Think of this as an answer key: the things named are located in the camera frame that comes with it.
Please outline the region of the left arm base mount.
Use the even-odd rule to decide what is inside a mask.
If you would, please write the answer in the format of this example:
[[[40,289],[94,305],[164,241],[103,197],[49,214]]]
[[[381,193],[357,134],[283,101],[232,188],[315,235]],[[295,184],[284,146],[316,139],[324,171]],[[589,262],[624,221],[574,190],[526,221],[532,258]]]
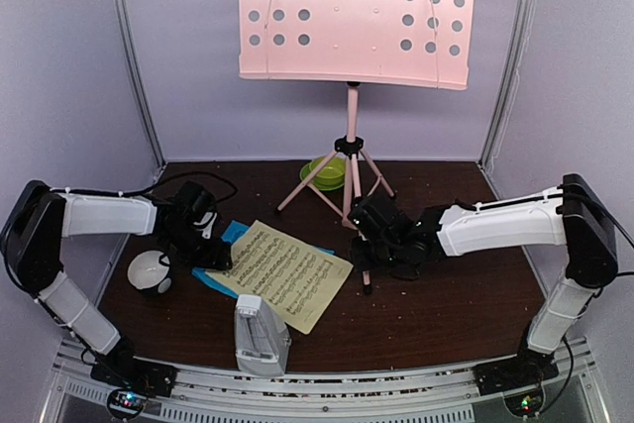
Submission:
[[[104,364],[95,364],[90,372],[92,379],[113,386],[105,405],[121,421],[139,417],[156,397],[170,397],[176,382],[177,369],[173,366],[143,360],[134,360],[133,364],[130,376],[121,376]]]

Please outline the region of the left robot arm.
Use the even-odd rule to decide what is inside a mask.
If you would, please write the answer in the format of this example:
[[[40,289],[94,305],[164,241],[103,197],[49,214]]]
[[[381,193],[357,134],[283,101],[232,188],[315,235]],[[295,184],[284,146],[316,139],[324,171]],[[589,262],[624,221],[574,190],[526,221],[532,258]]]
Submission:
[[[122,387],[142,379],[142,365],[132,343],[68,275],[63,244],[92,248],[128,236],[154,237],[155,264],[231,269],[231,246],[213,233],[218,199],[189,174],[182,181],[172,196],[160,198],[149,188],[53,188],[35,179],[24,187],[1,231],[1,256],[15,286],[72,332]]]

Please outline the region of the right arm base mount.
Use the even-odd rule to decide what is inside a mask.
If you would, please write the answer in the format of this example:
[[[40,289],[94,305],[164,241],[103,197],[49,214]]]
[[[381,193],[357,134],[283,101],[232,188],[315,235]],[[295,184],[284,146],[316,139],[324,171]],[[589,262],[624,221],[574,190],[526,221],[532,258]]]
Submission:
[[[481,396],[501,394],[506,409],[516,417],[537,416],[546,405],[543,383],[559,375],[554,364],[543,367],[515,359],[480,364],[474,368]]]

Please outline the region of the yellow sheet music page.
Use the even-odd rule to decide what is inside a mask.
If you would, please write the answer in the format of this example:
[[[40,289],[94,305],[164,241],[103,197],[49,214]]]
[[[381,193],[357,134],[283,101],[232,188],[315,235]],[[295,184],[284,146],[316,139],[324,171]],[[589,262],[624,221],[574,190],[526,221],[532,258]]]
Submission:
[[[234,293],[261,297],[290,327],[308,335],[353,270],[332,254],[256,221],[231,247],[233,267],[206,275]]]

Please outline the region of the pink music stand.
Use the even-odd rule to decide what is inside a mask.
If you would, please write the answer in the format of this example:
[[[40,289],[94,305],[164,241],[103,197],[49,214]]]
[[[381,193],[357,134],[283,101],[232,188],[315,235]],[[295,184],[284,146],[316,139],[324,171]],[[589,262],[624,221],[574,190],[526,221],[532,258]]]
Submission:
[[[357,133],[366,83],[462,91],[469,77],[475,0],[239,0],[239,73],[248,80],[342,82],[344,226],[362,197],[360,166],[371,163]]]

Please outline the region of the blue sheet music page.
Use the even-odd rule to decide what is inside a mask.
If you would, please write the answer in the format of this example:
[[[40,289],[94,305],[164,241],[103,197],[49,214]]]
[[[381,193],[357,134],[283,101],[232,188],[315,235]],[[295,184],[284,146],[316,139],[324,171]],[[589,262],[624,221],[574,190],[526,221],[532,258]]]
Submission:
[[[347,268],[337,257],[256,221],[231,244],[233,268],[196,270],[210,286],[232,293],[271,298],[275,303],[294,291],[313,290],[327,278],[341,278]]]

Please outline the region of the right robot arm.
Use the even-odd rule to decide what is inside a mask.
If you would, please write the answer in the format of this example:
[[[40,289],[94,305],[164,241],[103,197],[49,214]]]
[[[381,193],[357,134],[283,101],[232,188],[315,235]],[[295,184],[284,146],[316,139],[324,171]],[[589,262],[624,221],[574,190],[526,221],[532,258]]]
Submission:
[[[615,235],[622,226],[582,176],[524,197],[475,204],[455,201],[410,219],[380,195],[355,200],[348,215],[359,236],[353,263],[364,275],[378,266],[421,265],[474,252],[525,246],[566,250],[568,261],[515,357],[487,366],[525,385],[545,374],[553,353],[593,297],[619,275]]]

